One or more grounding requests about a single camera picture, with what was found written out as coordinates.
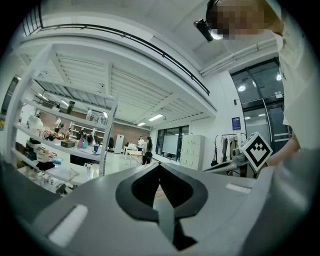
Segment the white cabinet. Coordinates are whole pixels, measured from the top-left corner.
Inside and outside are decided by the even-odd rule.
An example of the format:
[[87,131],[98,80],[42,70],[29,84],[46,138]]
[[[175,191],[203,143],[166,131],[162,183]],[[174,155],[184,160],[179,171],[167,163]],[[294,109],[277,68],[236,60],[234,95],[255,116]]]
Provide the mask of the white cabinet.
[[180,166],[202,171],[205,153],[205,137],[184,135],[182,137]]

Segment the ceiling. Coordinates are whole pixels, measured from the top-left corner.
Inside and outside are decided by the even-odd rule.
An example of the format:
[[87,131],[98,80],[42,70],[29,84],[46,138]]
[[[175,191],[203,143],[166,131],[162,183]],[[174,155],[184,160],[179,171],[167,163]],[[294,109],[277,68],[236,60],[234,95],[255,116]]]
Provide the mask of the ceiling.
[[[135,24],[152,28],[155,31],[153,33],[155,38],[162,41],[168,39],[166,41],[168,44],[174,42],[170,46],[177,52],[185,49],[186,53],[195,57],[199,64],[195,65],[198,70],[203,70],[242,49],[274,38],[270,31],[266,31],[260,35],[243,35],[234,39],[213,40],[208,43],[193,25],[194,21],[205,18],[207,3],[208,0],[52,0],[43,7],[43,12],[54,13],[71,8],[86,12],[99,10],[101,13],[126,17],[128,18],[126,20],[134,21]],[[94,24],[95,19],[93,17],[88,19],[88,23]]]
[[[184,99],[182,93],[179,95],[172,82],[136,62],[124,59],[113,62],[112,55],[105,58],[101,52],[92,54],[89,48],[84,50],[78,45],[72,48],[74,52],[55,45],[46,65],[33,77],[31,88],[36,95],[43,94],[61,106],[64,106],[62,100],[75,101],[78,110],[107,113],[119,95],[117,120],[132,125],[145,123],[147,127],[203,113],[196,103]],[[19,54],[21,65],[27,67],[40,50],[39,46],[24,49]],[[149,121],[158,114],[163,117]]]

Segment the glass door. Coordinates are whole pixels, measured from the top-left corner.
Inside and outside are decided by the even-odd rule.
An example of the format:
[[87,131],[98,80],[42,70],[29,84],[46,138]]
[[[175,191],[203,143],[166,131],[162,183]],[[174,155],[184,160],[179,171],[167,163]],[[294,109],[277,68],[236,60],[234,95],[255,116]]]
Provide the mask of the glass door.
[[267,106],[272,131],[271,147],[273,153],[278,152],[288,142],[290,138],[289,127],[283,124],[284,104],[278,103]]

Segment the white floor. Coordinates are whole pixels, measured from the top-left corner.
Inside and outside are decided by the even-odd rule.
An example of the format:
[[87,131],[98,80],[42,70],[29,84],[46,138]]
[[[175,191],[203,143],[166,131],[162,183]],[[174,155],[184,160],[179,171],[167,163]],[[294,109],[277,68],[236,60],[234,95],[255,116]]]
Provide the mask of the white floor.
[[126,156],[126,164],[125,164],[125,157],[123,154],[115,154],[108,152],[106,154],[106,161],[105,161],[105,175],[114,174],[132,167],[140,166],[141,157],[132,156],[131,160],[131,167],[129,167],[130,163],[130,156]]

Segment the hanging clothes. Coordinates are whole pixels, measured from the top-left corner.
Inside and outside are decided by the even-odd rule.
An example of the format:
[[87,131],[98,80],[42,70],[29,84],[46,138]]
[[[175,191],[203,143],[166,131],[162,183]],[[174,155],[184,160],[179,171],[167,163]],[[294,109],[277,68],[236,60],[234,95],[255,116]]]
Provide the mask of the hanging clothes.
[[230,158],[230,141],[232,141],[230,138],[229,140],[226,138],[226,153],[225,153],[226,161],[229,161],[231,159]]
[[223,138],[222,139],[222,162],[227,161],[227,147],[228,147],[228,139],[227,138]]

